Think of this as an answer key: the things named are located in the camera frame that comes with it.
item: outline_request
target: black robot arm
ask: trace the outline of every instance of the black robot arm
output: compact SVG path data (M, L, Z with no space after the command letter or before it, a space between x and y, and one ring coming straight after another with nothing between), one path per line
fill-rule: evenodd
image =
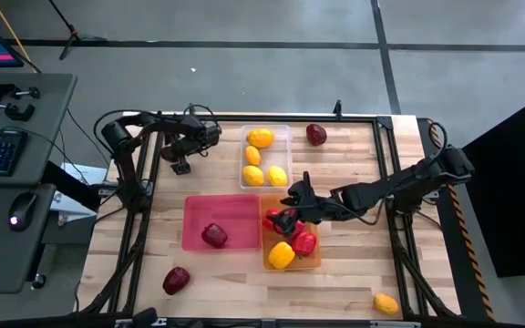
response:
M128 126L142 127L142 129L136 137L133 137L127 131ZM217 145L221 134L221 128L217 123L207 126L193 115L193 110L189 114L173 116L141 112L108 123L101 133L112 150L112 157L117 166L117 196L127 210L136 213L148 207L149 199L146 188L135 174L132 155L144 138L157 131L165 134L166 147L161 150L160 155L174 163L171 167L178 175L191 171L186 156L201 154Z
M412 213L418 210L429 192L446 184L468 181L474 169L462 149L447 146L442 151L421 159L417 164L372 183L355 183L330 190L330 197L315 195L308 172L288 190L281 200L286 209L270 219L290 236L297 220L319 224L322 220L351 220L374 225L362 218L380 200L390 199L392 210ZM294 215L286 215L295 209Z

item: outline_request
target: gray floor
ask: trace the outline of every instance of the gray floor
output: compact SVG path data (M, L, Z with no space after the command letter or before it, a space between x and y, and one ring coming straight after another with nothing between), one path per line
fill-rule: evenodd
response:
M378 42L370 0L57 4L81 32L110 40ZM46 0L0 0L0 6L21 38L67 36ZM525 0L380 0L379 7L390 44L525 45ZM1 21L0 33L10 36ZM79 47L65 61L57 60L61 48L26 50L44 72L78 75L71 109L86 130L111 109L180 109L189 102L218 111L329 112L341 98L346 113L391 112L379 50ZM401 112L443 123L455 145L525 106L525 52L389 56ZM102 165L71 121L63 130L70 158ZM525 277L496 277L475 216L462 203L496 318L525 323ZM0 295L0 319L68 313L84 254L77 246L46 251L48 286Z

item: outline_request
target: computer mouse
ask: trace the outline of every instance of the computer mouse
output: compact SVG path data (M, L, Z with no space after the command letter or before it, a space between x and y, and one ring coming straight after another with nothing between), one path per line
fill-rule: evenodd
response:
M19 194L11 204L7 224L12 231L24 231L32 223L37 195L31 191Z

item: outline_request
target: wooden tabletop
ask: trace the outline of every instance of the wooden tabletop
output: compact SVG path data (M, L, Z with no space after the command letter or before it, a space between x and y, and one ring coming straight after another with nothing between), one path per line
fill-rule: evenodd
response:
M393 122L400 163L405 168L424 155L417 120L414 116L393 116ZM312 271L267 272L263 268L261 251L189 252L181 248L186 197L243 193L239 171L241 126L244 124L251 123L221 123L220 143L209 150L208 158L188 158L189 175L176 176L168 163L161 162L136 312L154 307L159 316L168 317L392 319L373 307L373 296L380 292L398 301L386 220L380 220L376 226L367 226L359 220L321 223L318 228L323 263ZM293 180L301 179L303 171L308 170L315 192L328 196L330 189L380 178L371 125L321 124L328 138L319 147L307 142L306 125L290 124ZM387 145L384 131L382 138ZM388 147L385 153L388 172L391 172ZM151 152L146 176L149 175L150 158ZM111 166L109 179L116 177L117 172ZM105 204L98 215L119 207L115 198ZM423 204L422 211L438 220L435 207ZM375 215L372 209L364 217L373 220ZM123 210L95 227L78 292L81 307L92 301L115 270L125 217ZM442 232L417 215L413 230L423 275L448 308L459 313ZM137 231L133 231L132 239L136 234ZM161 284L175 266L187 269L191 282L183 291L169 296L161 289ZM119 308L125 302L128 280L126 276ZM412 279L408 278L407 284L411 305L417 311Z

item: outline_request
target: transparent bin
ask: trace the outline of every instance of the transparent bin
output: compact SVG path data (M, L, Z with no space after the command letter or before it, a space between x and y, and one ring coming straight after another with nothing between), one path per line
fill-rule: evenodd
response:
M246 135L256 128L268 128L274 134L274 142L271 146L259 149L261 153L261 163L257 165L264 173L264 185L261 187L251 187L242 176L242 168L248 166L248 162L244 156L244 150L249 146L246 140ZM278 166L283 169L287 175L287 185L285 187L273 187L269 183L268 170L271 166ZM293 183L291 177L291 128L287 125L245 125L242 126L241 132L241 166L239 171L241 177L241 187L248 192L284 192L289 189Z
M185 251L258 250L261 248L260 199L257 195L189 196L183 209L181 248ZM201 238L211 223L226 231L217 249Z
M267 271L280 272L280 271L296 271L296 270L312 270L321 266L321 246L319 241L319 234L317 226L312 223L305 223L305 231L311 232L317 237L317 245L315 250L309 256L299 258L295 256L293 261L287 265L284 269L275 269L272 264L269 263L269 253L273 249L274 245L280 241L286 241L291 244L291 240L285 238L282 234L275 231L271 231L263 227L264 214L268 209L282 210L286 206L281 204L279 200L287 197L287 194L265 194L261 195L261 235L262 235L262 266Z

